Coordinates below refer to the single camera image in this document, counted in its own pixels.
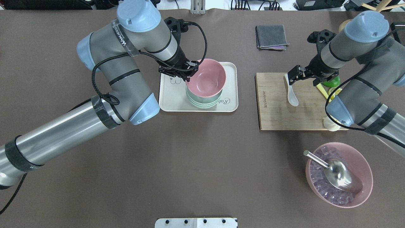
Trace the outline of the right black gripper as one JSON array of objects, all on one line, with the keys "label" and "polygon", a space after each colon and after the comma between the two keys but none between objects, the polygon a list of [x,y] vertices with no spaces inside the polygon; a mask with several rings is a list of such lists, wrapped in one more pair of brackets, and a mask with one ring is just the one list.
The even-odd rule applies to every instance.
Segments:
[{"label": "right black gripper", "polygon": [[313,78],[313,86],[325,81],[331,81],[338,76],[338,69],[332,69],[330,72],[314,73],[311,69],[306,69],[300,65],[293,67],[288,73],[288,84],[292,86],[295,82]]}]

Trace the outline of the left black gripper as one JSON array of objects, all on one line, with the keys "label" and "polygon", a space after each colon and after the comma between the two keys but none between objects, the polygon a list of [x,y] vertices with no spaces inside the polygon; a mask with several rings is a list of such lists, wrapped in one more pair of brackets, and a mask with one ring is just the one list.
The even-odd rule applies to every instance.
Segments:
[{"label": "left black gripper", "polygon": [[190,79],[197,71],[200,62],[186,60],[179,66],[159,66],[158,72],[169,75],[171,77],[178,77],[181,79]]}]

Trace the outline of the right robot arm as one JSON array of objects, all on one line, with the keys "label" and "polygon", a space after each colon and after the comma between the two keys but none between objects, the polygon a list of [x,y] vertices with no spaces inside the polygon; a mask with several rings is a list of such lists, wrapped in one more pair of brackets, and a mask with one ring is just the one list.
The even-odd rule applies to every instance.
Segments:
[{"label": "right robot arm", "polygon": [[404,86],[404,46],[391,37],[389,22],[376,11],[360,12],[338,34],[329,30],[312,32],[317,55],[308,66],[288,72],[290,85],[314,79],[313,85],[330,82],[339,69],[352,59],[363,68],[341,83],[334,99],[327,97],[325,112],[339,126],[392,143],[391,149],[404,157],[404,116],[379,101],[391,85]]}]

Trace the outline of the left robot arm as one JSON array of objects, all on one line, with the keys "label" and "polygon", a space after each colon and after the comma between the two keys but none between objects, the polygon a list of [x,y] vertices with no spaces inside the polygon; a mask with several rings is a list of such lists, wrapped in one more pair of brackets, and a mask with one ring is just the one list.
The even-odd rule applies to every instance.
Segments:
[{"label": "left robot arm", "polygon": [[159,111],[133,56],[186,59],[150,0],[113,10],[1,11],[1,189],[71,148]]}]

